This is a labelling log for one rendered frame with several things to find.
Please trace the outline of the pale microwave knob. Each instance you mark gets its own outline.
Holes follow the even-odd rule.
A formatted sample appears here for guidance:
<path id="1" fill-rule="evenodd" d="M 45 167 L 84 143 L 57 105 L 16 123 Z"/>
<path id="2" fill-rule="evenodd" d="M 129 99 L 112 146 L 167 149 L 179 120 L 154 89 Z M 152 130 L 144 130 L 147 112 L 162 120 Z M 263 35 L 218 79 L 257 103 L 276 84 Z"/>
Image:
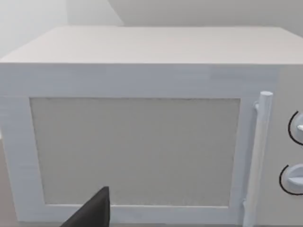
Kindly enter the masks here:
<path id="1" fill-rule="evenodd" d="M 303 196 L 303 164 L 286 165 L 279 175 L 279 186 L 292 196 Z"/>
<path id="2" fill-rule="evenodd" d="M 294 112 L 288 122 L 287 132 L 295 144 L 303 146 L 303 112 Z"/>

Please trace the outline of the pale microwave oven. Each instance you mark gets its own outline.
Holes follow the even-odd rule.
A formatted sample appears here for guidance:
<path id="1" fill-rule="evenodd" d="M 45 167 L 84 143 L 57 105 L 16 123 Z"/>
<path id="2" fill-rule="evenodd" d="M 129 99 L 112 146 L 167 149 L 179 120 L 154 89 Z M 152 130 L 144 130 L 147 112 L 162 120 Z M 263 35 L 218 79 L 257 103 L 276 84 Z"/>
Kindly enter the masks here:
<path id="1" fill-rule="evenodd" d="M 286 194 L 279 186 L 279 175 L 286 165 L 303 164 L 303 146 L 295 144 L 287 132 L 294 112 L 303 112 L 303 38 L 276 27 L 66 26 L 25 44 L 0 59 L 0 63 L 278 67 L 276 85 L 270 91 L 273 99 L 255 225 L 303 227 L 303 196 Z M 254 137 L 242 201 L 242 222 L 233 225 L 243 223 L 253 143 Z"/>

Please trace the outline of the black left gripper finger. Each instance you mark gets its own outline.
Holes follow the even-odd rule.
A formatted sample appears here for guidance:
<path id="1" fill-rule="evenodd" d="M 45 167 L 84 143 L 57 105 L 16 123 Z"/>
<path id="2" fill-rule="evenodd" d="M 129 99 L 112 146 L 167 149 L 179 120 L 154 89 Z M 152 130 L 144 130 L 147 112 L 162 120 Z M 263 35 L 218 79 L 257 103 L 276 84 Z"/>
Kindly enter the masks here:
<path id="1" fill-rule="evenodd" d="M 60 227 L 109 227 L 110 193 L 105 186 L 70 216 Z"/>

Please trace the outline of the pale microwave door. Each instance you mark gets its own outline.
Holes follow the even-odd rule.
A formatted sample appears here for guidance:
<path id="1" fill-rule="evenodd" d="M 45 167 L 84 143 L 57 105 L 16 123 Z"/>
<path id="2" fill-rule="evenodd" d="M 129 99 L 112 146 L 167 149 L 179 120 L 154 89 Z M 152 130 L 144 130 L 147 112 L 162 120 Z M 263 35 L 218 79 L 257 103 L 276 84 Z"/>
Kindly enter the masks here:
<path id="1" fill-rule="evenodd" d="M 63 222 L 109 186 L 118 224 L 239 224 L 272 65 L 0 63 L 17 219 Z"/>

